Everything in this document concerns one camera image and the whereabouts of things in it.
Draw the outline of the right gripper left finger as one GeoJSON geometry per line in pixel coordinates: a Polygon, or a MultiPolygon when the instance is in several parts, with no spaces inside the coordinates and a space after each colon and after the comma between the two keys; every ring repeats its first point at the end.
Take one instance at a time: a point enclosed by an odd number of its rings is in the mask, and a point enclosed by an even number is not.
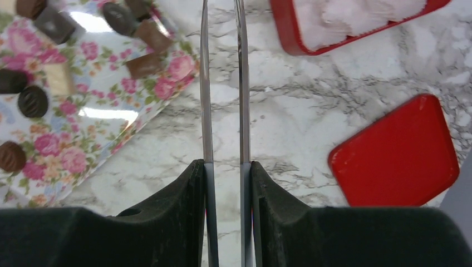
{"type": "Polygon", "coordinates": [[[84,207],[1,210],[2,266],[200,266],[204,162],[116,216],[84,207]]]}

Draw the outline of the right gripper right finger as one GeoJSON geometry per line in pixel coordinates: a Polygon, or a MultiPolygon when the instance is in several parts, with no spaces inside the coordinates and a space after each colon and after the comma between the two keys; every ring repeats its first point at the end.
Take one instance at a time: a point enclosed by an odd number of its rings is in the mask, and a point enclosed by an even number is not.
{"type": "Polygon", "coordinates": [[[470,266],[456,224],[428,207],[311,207],[250,169],[257,266],[470,266]]]}

